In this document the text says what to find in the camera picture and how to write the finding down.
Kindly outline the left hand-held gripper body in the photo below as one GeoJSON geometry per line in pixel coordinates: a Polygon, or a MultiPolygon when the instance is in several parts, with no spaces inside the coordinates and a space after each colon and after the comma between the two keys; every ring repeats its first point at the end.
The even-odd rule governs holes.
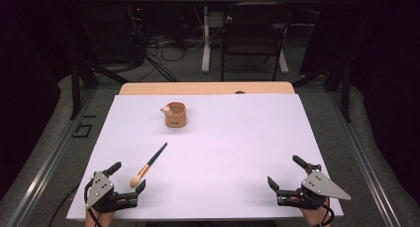
{"type": "Polygon", "coordinates": [[[97,171],[85,187],[85,208],[95,209],[100,213],[110,213],[138,205],[136,192],[118,193],[110,176],[112,171],[97,171]]]}

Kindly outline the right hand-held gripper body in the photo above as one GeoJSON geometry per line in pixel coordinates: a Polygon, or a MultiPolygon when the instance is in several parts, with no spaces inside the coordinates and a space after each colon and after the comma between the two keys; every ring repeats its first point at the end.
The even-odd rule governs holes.
{"type": "Polygon", "coordinates": [[[306,210],[316,210],[328,197],[351,200],[352,198],[321,171],[321,166],[299,164],[307,176],[296,190],[276,188],[276,200],[279,206],[291,206],[306,210]]]}

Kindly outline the makeup brush with black handle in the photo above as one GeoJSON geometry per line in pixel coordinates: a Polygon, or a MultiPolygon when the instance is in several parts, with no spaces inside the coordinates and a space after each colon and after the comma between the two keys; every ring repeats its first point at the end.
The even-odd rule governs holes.
{"type": "Polygon", "coordinates": [[[146,174],[146,172],[148,171],[148,169],[152,166],[152,164],[157,160],[157,158],[159,157],[159,155],[163,152],[163,150],[166,148],[167,143],[164,143],[159,149],[158,151],[149,159],[149,161],[142,167],[142,169],[138,172],[138,174],[136,176],[134,176],[131,180],[130,180],[130,187],[134,188],[136,187],[141,179],[144,177],[144,175],[146,174]]]}

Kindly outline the brown wooden cup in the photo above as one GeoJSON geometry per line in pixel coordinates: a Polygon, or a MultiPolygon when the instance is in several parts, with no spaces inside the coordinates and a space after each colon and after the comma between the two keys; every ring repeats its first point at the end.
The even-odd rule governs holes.
{"type": "Polygon", "coordinates": [[[182,128],[186,125],[186,107],[181,102],[170,102],[160,109],[164,114],[165,125],[169,128],[182,128]]]}

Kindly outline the person's right hand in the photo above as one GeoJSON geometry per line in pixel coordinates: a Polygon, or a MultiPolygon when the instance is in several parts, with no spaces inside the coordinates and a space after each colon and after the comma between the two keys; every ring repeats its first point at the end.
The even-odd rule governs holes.
{"type": "Polygon", "coordinates": [[[331,224],[327,224],[330,214],[324,207],[319,207],[316,210],[300,208],[300,211],[309,227],[331,227],[331,224]]]}

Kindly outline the person's left hand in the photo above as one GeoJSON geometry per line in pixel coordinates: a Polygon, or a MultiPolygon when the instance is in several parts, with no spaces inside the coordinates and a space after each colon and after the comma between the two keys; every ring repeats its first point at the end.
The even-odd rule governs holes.
{"type": "Polygon", "coordinates": [[[113,221],[114,212],[99,213],[92,211],[93,215],[86,212],[85,227],[110,227],[113,221]]]}

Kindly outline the white table sheet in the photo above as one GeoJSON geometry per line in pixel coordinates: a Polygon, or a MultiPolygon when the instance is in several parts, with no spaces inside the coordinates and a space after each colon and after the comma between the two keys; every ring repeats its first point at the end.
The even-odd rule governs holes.
{"type": "Polygon", "coordinates": [[[114,98],[85,170],[122,164],[111,179],[118,192],[158,149],[145,175],[147,187],[125,220],[232,220],[297,217],[280,207],[270,176],[283,189],[305,178],[293,160],[323,165],[301,99],[296,94],[118,95],[114,98]],[[181,102],[186,125],[165,125],[162,107],[181,102]]]}

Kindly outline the black metal stand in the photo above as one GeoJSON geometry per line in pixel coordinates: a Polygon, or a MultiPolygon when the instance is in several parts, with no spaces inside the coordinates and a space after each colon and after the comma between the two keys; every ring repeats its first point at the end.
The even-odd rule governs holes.
{"type": "Polygon", "coordinates": [[[293,87],[300,87],[303,84],[315,79],[320,76],[322,73],[327,71],[335,71],[336,76],[329,77],[325,83],[324,88],[326,91],[334,91],[337,89],[339,84],[342,84],[342,96],[340,111],[345,118],[345,120],[350,123],[350,91],[351,91],[351,65],[347,58],[341,58],[334,60],[324,67],[311,72],[308,75],[298,79],[292,83],[293,87]]]}
{"type": "Polygon", "coordinates": [[[98,87],[99,81],[94,75],[95,71],[108,76],[120,84],[128,83],[126,78],[105,68],[98,62],[83,58],[76,59],[71,69],[72,114],[70,119],[74,119],[81,110],[80,81],[83,81],[88,89],[96,89],[98,87]]]}

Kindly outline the light wooden table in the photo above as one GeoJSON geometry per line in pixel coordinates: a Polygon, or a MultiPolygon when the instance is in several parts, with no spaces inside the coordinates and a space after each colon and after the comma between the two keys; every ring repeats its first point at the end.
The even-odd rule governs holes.
{"type": "Polygon", "coordinates": [[[120,95],[206,95],[245,93],[294,94],[290,82],[130,82],[120,95]]]}

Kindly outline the black folding chair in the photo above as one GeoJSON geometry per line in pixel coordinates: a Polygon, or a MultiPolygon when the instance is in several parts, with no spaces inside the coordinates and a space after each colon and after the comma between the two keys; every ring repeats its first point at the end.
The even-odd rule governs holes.
{"type": "Polygon", "coordinates": [[[275,57],[272,80],[280,69],[280,54],[291,23],[290,8],[281,3],[237,3],[223,14],[221,80],[225,80],[226,56],[275,57]]]}

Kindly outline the aluminium floor rail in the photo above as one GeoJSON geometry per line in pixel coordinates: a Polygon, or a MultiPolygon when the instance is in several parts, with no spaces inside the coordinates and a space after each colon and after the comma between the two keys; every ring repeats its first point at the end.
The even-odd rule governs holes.
{"type": "Polygon", "coordinates": [[[339,117],[340,123],[346,131],[347,137],[350,139],[352,153],[356,159],[359,169],[361,170],[365,183],[367,184],[367,188],[385,226],[401,227],[400,221],[398,220],[398,217],[396,216],[389,202],[389,199],[386,196],[385,191],[368,160],[367,154],[361,141],[357,137],[352,124],[348,122],[342,114],[341,101],[339,100],[338,95],[334,92],[328,92],[327,96],[332,102],[332,106],[339,117]]]}
{"type": "Polygon", "coordinates": [[[0,227],[83,227],[66,218],[75,188],[80,184],[90,149],[73,133],[87,118],[95,90],[81,92],[81,110],[74,119],[67,88],[23,169],[0,201],[0,227]]]}

